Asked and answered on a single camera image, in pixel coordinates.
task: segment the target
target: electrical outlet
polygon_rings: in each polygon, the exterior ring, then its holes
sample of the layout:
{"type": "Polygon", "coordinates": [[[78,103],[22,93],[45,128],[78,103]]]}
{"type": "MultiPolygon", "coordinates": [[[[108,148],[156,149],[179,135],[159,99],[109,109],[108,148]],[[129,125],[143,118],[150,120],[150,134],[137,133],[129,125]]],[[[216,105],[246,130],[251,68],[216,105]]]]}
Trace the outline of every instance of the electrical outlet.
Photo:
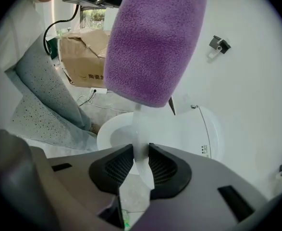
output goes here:
{"type": "Polygon", "coordinates": [[[107,92],[108,92],[108,89],[106,89],[106,88],[92,87],[91,93],[93,93],[94,90],[96,90],[96,94],[107,94],[107,92]]]}

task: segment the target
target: purple fleece cover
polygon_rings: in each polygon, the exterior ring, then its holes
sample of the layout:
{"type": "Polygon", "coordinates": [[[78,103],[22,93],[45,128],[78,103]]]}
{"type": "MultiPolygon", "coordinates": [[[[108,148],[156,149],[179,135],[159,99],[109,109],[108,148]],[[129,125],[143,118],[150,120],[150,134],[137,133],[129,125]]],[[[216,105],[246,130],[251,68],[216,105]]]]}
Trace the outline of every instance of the purple fleece cover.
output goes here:
{"type": "Polygon", "coordinates": [[[205,7],[206,0],[123,0],[108,45],[106,87],[163,107],[196,47],[205,7]]]}

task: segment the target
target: white wall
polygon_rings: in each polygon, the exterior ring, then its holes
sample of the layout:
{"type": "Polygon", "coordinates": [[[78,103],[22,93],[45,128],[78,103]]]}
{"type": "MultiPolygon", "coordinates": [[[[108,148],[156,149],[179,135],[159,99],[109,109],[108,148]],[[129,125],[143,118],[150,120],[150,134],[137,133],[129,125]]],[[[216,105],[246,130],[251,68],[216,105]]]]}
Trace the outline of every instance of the white wall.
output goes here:
{"type": "Polygon", "coordinates": [[[266,0],[208,0],[194,55],[173,95],[215,113],[225,137],[223,163],[268,198],[282,164],[282,20],[266,0]],[[208,63],[213,35],[231,49],[208,63]]]}
{"type": "MultiPolygon", "coordinates": [[[[40,18],[47,28],[53,22],[58,20],[70,19],[75,11],[75,4],[63,2],[62,0],[53,0],[50,2],[36,3],[35,9],[39,13],[40,18]]],[[[62,28],[71,27],[72,30],[80,28],[80,9],[77,16],[71,22],[58,23],[48,32],[50,38],[56,36],[56,31],[62,28]]]]}

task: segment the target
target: black cable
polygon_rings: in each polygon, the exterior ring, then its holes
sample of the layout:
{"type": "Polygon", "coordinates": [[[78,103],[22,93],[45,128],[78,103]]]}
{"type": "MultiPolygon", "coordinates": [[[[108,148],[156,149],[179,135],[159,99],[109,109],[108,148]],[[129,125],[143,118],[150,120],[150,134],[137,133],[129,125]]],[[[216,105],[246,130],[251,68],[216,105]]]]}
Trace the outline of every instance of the black cable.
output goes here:
{"type": "Polygon", "coordinates": [[[95,92],[96,92],[96,90],[93,91],[93,94],[92,94],[92,96],[89,98],[89,100],[85,101],[85,102],[82,103],[81,105],[83,105],[83,104],[85,104],[86,102],[90,101],[90,100],[92,99],[92,97],[94,96],[95,92]]]}
{"type": "Polygon", "coordinates": [[[44,39],[43,39],[44,42],[43,42],[43,44],[44,44],[45,51],[46,51],[46,53],[47,53],[48,55],[51,55],[51,47],[50,47],[50,52],[49,52],[49,51],[48,51],[48,48],[47,48],[47,46],[46,46],[46,35],[47,35],[49,29],[50,29],[53,25],[55,25],[55,24],[57,24],[57,23],[72,21],[72,20],[75,18],[75,16],[77,15],[78,9],[79,9],[79,5],[77,5],[77,6],[75,7],[74,15],[73,15],[72,18],[70,18],[69,20],[59,20],[59,21],[56,21],[56,22],[52,23],[50,26],[48,26],[48,28],[46,29],[45,34],[44,34],[44,39]]]}

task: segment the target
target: window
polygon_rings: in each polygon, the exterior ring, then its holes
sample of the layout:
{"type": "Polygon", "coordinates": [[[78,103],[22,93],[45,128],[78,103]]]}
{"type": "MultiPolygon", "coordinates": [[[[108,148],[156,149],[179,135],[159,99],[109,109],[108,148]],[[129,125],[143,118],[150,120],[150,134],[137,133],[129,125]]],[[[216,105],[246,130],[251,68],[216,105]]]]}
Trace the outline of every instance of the window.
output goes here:
{"type": "Polygon", "coordinates": [[[59,38],[59,37],[61,37],[63,34],[65,34],[65,33],[67,33],[67,32],[70,32],[71,30],[72,30],[71,27],[65,28],[65,29],[56,30],[56,36],[59,38]]]}
{"type": "Polygon", "coordinates": [[[105,13],[105,9],[81,7],[80,28],[103,29],[105,13]]]}

